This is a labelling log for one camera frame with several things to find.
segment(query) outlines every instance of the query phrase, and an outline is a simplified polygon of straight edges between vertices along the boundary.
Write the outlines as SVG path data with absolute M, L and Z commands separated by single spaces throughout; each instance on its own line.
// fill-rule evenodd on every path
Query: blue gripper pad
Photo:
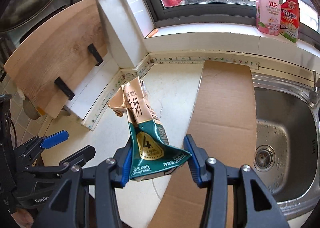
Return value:
M 124 187 L 125 184 L 129 182 L 131 162 L 132 162 L 132 146 L 130 147 L 130 150 L 127 154 L 127 157 L 125 158 L 125 161 L 122 167 L 122 178 L 120 181 L 120 185 L 122 187 Z
M 188 164 L 193 181 L 199 188 L 207 187 L 211 182 L 211 173 L 207 171 L 205 164 L 208 158 L 207 152 L 196 146 L 191 135 L 184 137 L 183 148 L 192 154 Z
M 200 166 L 197 161 L 197 158 L 195 157 L 195 153 L 190 144 L 188 135 L 186 135 L 183 139 L 183 149 L 190 152 L 192 155 L 191 158 L 188 160 L 188 165 L 189 165 L 189 169 L 190 169 L 193 181 L 197 184 L 197 186 L 199 186 L 202 183 L 202 180 L 200 177 Z
M 51 148 L 55 145 L 66 141 L 69 138 L 69 133 L 65 130 L 62 130 L 58 133 L 55 133 L 51 136 L 44 138 L 43 142 L 41 143 L 41 148 Z

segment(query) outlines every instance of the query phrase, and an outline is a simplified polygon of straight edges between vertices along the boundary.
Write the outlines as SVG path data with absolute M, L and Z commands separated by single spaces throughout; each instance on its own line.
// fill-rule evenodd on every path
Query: window frame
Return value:
M 234 3 L 197 3 L 164 8 L 162 0 L 144 1 L 156 28 L 206 22 L 256 26 L 255 6 Z M 303 23 L 300 23 L 298 38 L 320 50 L 320 33 Z

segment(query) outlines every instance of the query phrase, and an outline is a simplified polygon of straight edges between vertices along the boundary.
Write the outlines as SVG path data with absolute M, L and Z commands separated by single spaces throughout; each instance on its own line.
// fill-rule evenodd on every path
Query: screw head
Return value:
M 251 167 L 249 165 L 244 165 L 244 166 L 242 166 L 242 170 L 244 172 L 249 172 L 251 170 Z
M 106 163 L 107 163 L 107 164 L 112 165 L 112 164 L 114 164 L 115 162 L 116 162 L 116 160 L 115 160 L 114 158 L 112 158 L 112 157 L 109 157 L 109 158 L 106 159 Z
M 217 162 L 217 160 L 214 157 L 210 157 L 210 158 L 207 159 L 207 162 L 210 165 L 214 165 Z
M 71 167 L 72 172 L 78 172 L 80 170 L 80 167 L 78 165 L 74 165 Z

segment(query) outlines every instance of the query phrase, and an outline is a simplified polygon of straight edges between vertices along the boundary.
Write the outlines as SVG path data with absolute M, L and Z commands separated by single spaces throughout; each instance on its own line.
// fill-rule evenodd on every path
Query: number 4 logo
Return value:
M 146 141 L 146 137 L 143 137 L 143 147 L 147 147 L 150 149 L 152 146 L 150 145 L 149 141 Z

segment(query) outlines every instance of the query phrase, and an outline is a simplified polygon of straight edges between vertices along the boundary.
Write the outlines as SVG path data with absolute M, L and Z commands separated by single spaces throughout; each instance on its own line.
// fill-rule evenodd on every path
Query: cleaning product bottle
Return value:
M 280 0 L 256 0 L 257 28 L 269 35 L 279 35 Z
M 300 25 L 300 8 L 298 0 L 287 0 L 281 5 L 280 34 L 296 43 Z

